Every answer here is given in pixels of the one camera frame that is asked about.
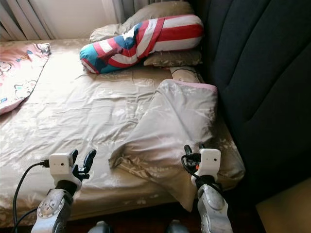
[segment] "floor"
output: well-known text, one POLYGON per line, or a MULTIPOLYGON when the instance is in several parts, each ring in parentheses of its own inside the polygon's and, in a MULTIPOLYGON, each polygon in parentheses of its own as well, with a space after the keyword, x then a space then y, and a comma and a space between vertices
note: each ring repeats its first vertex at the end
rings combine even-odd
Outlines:
MULTIPOLYGON (((190 233, 200 233, 200 215, 194 203, 192 213, 185 211, 178 203, 133 210, 112 215, 70 221, 67 232, 87 233, 97 221, 104 220, 111 225, 114 233, 163 233, 173 219, 179 219, 190 233)), ((234 233, 264 233, 255 208, 237 208, 230 211, 230 220, 234 233)), ((20 227, 19 233, 29 233, 31 227, 20 227)), ((10 229, 0 229, 9 233, 10 229)))
POLYGON ((311 233, 311 178, 256 205, 267 232, 311 233))

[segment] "wooden floor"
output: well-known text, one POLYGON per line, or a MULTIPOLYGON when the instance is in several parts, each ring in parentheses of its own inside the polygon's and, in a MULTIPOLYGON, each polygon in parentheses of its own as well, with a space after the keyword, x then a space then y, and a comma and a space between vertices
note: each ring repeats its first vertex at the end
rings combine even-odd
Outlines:
MULTIPOLYGON (((194 203, 192 213, 185 211, 178 203, 127 211, 112 215, 70 221, 67 224, 68 233, 87 233, 104 220, 111 225, 114 233, 163 233, 173 219, 179 219, 189 232, 200 233, 200 215, 194 203)), ((263 233, 264 230, 254 209, 233 206, 230 220, 234 233, 263 233)), ((30 233, 31 227, 20 227, 19 233, 30 233)), ((0 229, 1 233, 9 233, 10 229, 0 229)))

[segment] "pink blanket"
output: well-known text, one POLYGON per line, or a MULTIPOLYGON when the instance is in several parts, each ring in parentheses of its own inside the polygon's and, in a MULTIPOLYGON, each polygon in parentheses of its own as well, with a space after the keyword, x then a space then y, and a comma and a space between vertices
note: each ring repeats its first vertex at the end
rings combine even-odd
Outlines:
POLYGON ((0 48, 0 115, 32 93, 49 55, 48 43, 0 48))

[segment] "gray blanket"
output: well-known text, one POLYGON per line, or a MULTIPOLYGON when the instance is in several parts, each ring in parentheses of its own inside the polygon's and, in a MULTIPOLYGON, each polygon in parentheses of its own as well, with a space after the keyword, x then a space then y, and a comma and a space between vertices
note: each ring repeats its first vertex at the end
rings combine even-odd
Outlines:
POLYGON ((137 126, 112 153, 110 167, 163 186, 190 211, 196 188, 180 158, 185 144, 197 152, 200 142, 212 138, 216 104, 212 85, 164 80, 137 126))

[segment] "upholstered headboard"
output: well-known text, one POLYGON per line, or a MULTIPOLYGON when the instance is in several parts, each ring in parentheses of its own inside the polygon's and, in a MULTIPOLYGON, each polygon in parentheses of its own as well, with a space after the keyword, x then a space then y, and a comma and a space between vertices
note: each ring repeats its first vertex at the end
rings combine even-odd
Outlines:
POLYGON ((311 1, 193 0, 205 23, 202 74, 259 202, 311 175, 311 1))

